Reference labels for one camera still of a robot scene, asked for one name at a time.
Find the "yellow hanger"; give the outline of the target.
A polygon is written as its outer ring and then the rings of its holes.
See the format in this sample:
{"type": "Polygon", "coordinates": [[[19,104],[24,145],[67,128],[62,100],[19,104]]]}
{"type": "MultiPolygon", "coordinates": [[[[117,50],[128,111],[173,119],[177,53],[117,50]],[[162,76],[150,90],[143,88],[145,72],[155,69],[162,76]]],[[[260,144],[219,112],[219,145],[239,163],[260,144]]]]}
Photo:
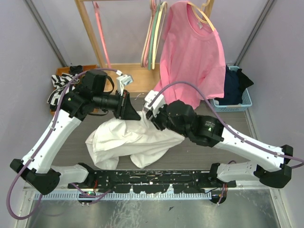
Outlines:
{"type": "Polygon", "coordinates": [[[162,33],[162,28],[164,24],[164,19],[167,11],[167,2],[164,1],[157,6],[157,15],[155,16],[155,23],[153,24],[153,42],[152,42],[152,51],[149,56],[149,62],[151,69],[155,69],[155,60],[159,45],[160,36],[162,33]]]}

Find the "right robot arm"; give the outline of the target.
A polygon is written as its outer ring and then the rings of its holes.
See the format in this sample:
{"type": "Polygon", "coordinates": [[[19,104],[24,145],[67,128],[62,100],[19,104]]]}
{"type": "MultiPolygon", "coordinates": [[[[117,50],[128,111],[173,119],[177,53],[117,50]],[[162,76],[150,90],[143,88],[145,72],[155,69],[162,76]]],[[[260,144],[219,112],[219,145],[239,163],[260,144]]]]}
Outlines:
{"type": "Polygon", "coordinates": [[[182,101],[167,105],[164,101],[146,101],[144,107],[149,119],[159,130],[172,130],[197,145],[218,148],[246,158],[243,163],[211,166],[208,180],[213,187],[230,181],[259,181],[272,187],[283,188],[292,177],[287,164],[293,148],[289,145],[275,147],[248,137],[230,126],[225,127],[219,119],[198,115],[192,106],[182,101]]]}

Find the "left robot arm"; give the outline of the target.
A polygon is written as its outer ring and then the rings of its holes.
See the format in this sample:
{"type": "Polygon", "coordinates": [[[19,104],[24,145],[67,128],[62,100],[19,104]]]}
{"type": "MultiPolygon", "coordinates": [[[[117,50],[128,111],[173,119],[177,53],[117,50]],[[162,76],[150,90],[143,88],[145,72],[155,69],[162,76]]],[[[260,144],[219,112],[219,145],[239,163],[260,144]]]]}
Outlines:
{"type": "Polygon", "coordinates": [[[94,185],[96,172],[84,163],[52,166],[66,139],[94,109],[112,111],[120,120],[141,119],[125,90],[133,82],[132,76],[117,70],[114,83],[106,72],[107,69],[92,69],[72,77],[64,85],[55,115],[41,138],[27,155],[11,162],[10,167],[42,195],[70,183],[84,188],[94,185]]]}

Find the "white t shirt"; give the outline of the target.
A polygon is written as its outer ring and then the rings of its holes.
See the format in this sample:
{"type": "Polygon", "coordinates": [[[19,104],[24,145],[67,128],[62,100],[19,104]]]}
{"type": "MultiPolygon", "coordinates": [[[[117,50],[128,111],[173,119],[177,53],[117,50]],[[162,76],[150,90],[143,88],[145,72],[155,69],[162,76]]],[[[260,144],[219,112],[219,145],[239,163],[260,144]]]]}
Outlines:
{"type": "Polygon", "coordinates": [[[102,170],[115,170],[119,158],[129,156],[133,164],[143,169],[158,161],[170,148],[185,137],[174,131],[158,130],[139,111],[139,121],[112,118],[102,123],[85,143],[94,165],[102,170]]]}

